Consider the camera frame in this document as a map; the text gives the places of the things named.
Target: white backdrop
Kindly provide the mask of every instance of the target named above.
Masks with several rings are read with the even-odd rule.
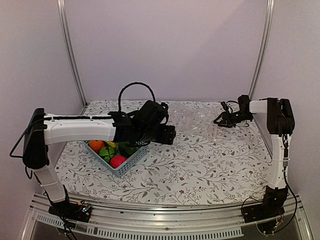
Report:
[[[86,98],[114,100],[145,82],[162,100],[247,94],[266,0],[68,0],[71,41]],[[141,86],[125,99],[150,96]]]
[[[273,22],[254,99],[290,99],[295,129],[289,183],[299,193],[314,239],[320,235],[320,1],[276,1]],[[266,116],[257,116],[268,135]]]
[[[17,240],[39,184],[27,178],[22,160],[10,158],[9,152],[36,108],[77,115],[82,106],[57,2],[3,0],[0,21],[0,239]],[[49,147],[52,162],[61,147]],[[21,153],[22,144],[16,155]]]

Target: floral pattern surface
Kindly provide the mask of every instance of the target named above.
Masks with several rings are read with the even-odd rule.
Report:
[[[121,106],[128,113],[143,103],[123,100]],[[222,111],[218,102],[166,103]],[[85,114],[117,109],[116,101],[92,101]],[[72,193],[119,201],[208,205],[242,202],[249,196],[259,199],[272,162],[255,122],[248,124],[218,127],[215,141],[205,134],[178,131],[173,145],[150,144],[148,154],[121,178],[96,160],[83,142],[68,142],[56,172]]]

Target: cable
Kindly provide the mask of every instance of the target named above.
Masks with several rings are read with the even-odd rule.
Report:
[[[124,93],[124,91],[132,86],[132,85],[142,85],[142,86],[145,86],[147,89],[149,89],[151,95],[152,95],[152,99],[153,101],[155,102],[156,101],[156,97],[155,97],[155,94],[154,92],[152,91],[151,87],[149,87],[147,84],[143,83],[143,82],[132,82],[132,83],[129,83],[128,85],[126,85],[124,88],[121,89],[120,93],[119,93],[119,97],[118,97],[118,112],[121,113],[121,96],[122,94]]]
[[[255,200],[255,201],[258,202],[258,203],[262,203],[262,201],[259,201],[259,200],[255,199],[255,198],[251,197],[251,196],[248,197],[246,200],[243,201],[243,203],[242,203],[242,205],[241,205],[241,213],[242,213],[242,214],[243,214],[243,208],[244,208],[245,202],[246,202],[247,200],[249,200],[249,199],[253,199],[253,200]]]
[[[278,233],[278,232],[280,232],[280,231],[282,231],[283,229],[285,229],[291,222],[292,222],[292,220],[295,218],[295,216],[296,216],[296,212],[297,212],[297,208],[298,208],[298,199],[297,199],[297,197],[296,197],[296,195],[294,194],[294,192],[292,191],[292,189],[291,189],[291,187],[289,186],[289,183],[288,183],[288,180],[287,180],[287,177],[286,177],[286,166],[284,167],[284,170],[283,170],[283,176],[284,176],[284,181],[285,181],[285,184],[286,184],[286,186],[288,187],[288,189],[290,190],[290,193],[292,194],[292,196],[294,197],[294,201],[295,201],[295,207],[294,207],[294,212],[293,212],[293,215],[292,215],[292,217],[290,218],[290,220],[282,227],[282,228],[280,228],[279,230],[278,229],[276,229],[273,233],[270,233],[270,234],[264,234],[264,235],[266,235],[266,236],[268,236],[268,235],[273,235],[273,234],[276,234],[276,233]]]
[[[27,167],[27,166],[25,166],[24,171],[25,171],[25,174],[26,174],[26,176],[28,177],[28,179],[31,180],[31,179],[32,179],[32,174],[33,174],[34,172],[31,170],[30,175],[29,175],[29,173],[28,173],[28,167]]]
[[[229,100],[226,103],[234,103],[234,104],[239,104],[237,101]]]
[[[29,131],[35,124],[43,122],[45,120],[51,120],[51,117],[45,117],[45,118],[41,118],[39,120],[34,121],[32,124],[30,124],[21,134],[21,136],[19,137],[18,141],[16,141],[16,143],[14,144],[12,150],[9,153],[9,156],[11,158],[16,158],[16,159],[22,159],[22,156],[18,156],[18,155],[13,155],[14,151],[16,150],[17,146],[19,145],[21,139],[24,137],[24,135],[26,135],[27,131]]]
[[[231,107],[231,106],[229,106],[228,104],[227,104],[227,106],[228,106],[228,108],[230,109],[230,112],[231,112],[231,113],[233,113],[233,112],[234,112],[234,110],[232,109],[232,107]]]
[[[287,134],[282,135],[282,144],[283,144],[284,148],[287,150],[289,147]]]
[[[56,215],[61,219],[61,221],[63,222],[63,227],[64,227],[64,234],[65,234],[65,236],[66,236],[69,240],[78,240],[78,239],[76,238],[74,232],[71,230],[71,228],[70,228],[70,226],[69,226],[70,223],[68,222],[68,220],[67,220],[65,217],[60,216],[60,215],[58,214],[58,211],[57,211],[53,206],[52,206],[52,209],[55,211],[55,214],[56,214]],[[67,228],[68,228],[68,230],[70,231],[73,239],[68,235],[68,233],[67,233]]]
[[[274,233],[278,233],[280,232],[282,229],[284,229],[286,226],[288,226],[292,220],[295,218],[296,216],[296,212],[297,212],[297,208],[298,208],[298,199],[296,197],[296,195],[294,194],[294,192],[292,191],[291,187],[289,186],[289,183],[288,183],[288,180],[287,180],[287,177],[286,177],[286,166],[284,167],[284,171],[283,171],[283,175],[284,175],[284,181],[285,181],[285,184],[286,186],[288,187],[288,189],[290,190],[290,193],[292,194],[292,196],[294,197],[294,200],[295,200],[295,207],[294,207],[294,212],[293,212],[293,215],[292,217],[290,218],[290,220],[281,228],[279,229],[278,231],[275,231]]]
[[[247,123],[248,120],[245,120],[245,126],[239,126],[238,124],[236,124],[237,127],[239,128],[247,128],[247,127],[250,127],[250,124]]]

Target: basket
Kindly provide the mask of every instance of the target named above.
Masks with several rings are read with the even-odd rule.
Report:
[[[95,151],[91,149],[91,147],[88,145],[88,141],[84,141],[84,145],[88,149],[90,153],[92,153],[95,158],[100,161],[101,164],[103,164],[106,168],[110,170],[116,177],[120,178],[123,174],[125,174],[130,168],[132,168],[139,160],[141,160],[148,152],[147,147],[142,146],[140,148],[137,148],[137,151],[132,154],[124,163],[122,163],[117,168],[113,168],[108,163],[106,163]]]

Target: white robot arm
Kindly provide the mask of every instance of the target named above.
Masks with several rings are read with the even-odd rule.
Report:
[[[45,114],[43,108],[37,108],[21,136],[25,135],[22,161],[33,170],[44,187],[51,204],[49,213],[88,222],[92,209],[90,204],[69,201],[66,188],[50,164],[48,145],[84,140],[129,142],[135,147],[150,142],[172,145],[176,131],[175,126],[167,125],[168,118],[168,105],[151,100],[128,114],[119,110],[99,116],[60,116]],[[11,157],[19,157],[12,155],[17,144],[10,153]]]
[[[252,114],[267,114],[268,100],[253,100],[250,101],[249,111]],[[291,134],[271,134],[272,141],[272,167],[269,172],[268,186],[271,189],[284,189],[287,185],[284,177],[287,175],[287,167],[289,163],[289,147],[291,142]]]
[[[248,95],[238,98],[239,111],[229,112],[225,102],[221,105],[225,110],[215,124],[232,128],[242,121],[253,120],[253,114],[266,114],[266,125],[272,140],[272,167],[268,176],[263,202],[254,207],[244,207],[242,214],[245,222],[258,221],[275,217],[284,213],[283,204],[287,199],[287,172],[289,163],[289,147],[295,127],[294,115],[288,99],[266,98],[250,101]]]

